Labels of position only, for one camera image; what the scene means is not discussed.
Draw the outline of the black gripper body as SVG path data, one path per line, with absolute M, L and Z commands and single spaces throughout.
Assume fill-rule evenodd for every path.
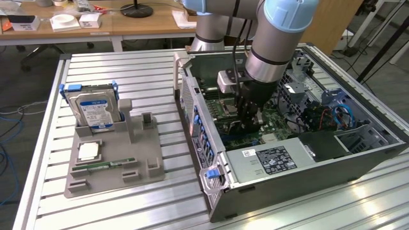
M 255 80 L 245 81 L 239 87 L 238 107 L 242 107 L 245 103 L 251 103 L 257 108 L 262 109 L 277 90 L 277 85 L 277 81 L 270 83 L 258 82 Z

